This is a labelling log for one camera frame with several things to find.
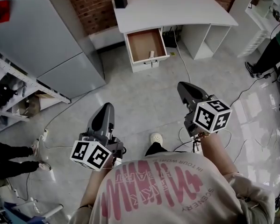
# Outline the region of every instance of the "black pants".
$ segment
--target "black pants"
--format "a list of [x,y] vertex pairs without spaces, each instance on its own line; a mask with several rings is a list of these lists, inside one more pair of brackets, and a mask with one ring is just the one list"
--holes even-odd
[[168,152],[168,150],[164,149],[160,143],[154,142],[149,149],[147,150],[145,156],[151,155],[151,154],[156,154],[160,152]]
[[253,73],[264,73],[280,62],[280,45],[276,37],[266,47],[261,58],[253,66]]
[[9,159],[28,157],[32,154],[33,150],[30,147],[11,147],[0,143],[0,179],[36,171],[39,167],[39,162],[17,163],[9,161]]

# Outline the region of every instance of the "red magnet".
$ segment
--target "red magnet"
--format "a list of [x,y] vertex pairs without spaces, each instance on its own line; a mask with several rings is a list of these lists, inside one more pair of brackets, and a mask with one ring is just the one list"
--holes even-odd
[[9,0],[0,1],[0,23],[10,19],[10,2]]

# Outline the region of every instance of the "cardboard box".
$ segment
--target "cardboard box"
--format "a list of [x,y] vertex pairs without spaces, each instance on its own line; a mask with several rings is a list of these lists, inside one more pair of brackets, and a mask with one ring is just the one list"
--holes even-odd
[[40,112],[40,100],[37,96],[30,96],[18,103],[19,114],[33,117]]
[[35,95],[40,97],[40,98],[53,98],[51,95],[46,94],[45,92],[42,92],[42,91],[37,91],[35,93]]

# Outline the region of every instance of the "white desk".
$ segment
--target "white desk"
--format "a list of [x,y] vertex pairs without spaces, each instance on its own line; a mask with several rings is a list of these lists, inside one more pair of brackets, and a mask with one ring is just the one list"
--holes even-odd
[[[128,0],[114,11],[134,72],[157,67],[168,56],[162,27],[184,25],[181,39],[193,59],[212,57],[237,22],[215,0]],[[154,58],[149,52],[155,51]]]

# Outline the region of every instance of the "gray refrigerator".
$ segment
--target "gray refrigerator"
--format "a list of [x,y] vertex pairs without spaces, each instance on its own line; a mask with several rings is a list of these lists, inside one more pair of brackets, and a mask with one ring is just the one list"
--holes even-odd
[[70,0],[9,0],[0,53],[50,88],[73,98],[105,85],[101,60]]

